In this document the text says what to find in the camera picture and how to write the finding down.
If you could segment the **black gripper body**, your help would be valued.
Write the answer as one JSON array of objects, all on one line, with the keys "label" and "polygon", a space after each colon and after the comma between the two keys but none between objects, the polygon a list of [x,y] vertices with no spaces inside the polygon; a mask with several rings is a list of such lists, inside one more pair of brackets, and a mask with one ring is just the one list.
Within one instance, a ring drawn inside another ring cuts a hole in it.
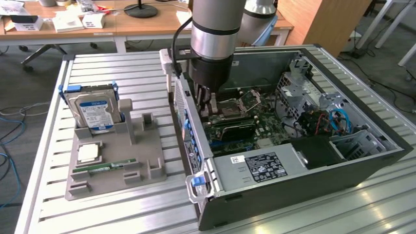
[{"label": "black gripper body", "polygon": [[189,76],[191,80],[210,92],[217,92],[230,75],[233,56],[225,59],[210,60],[191,58]]}]

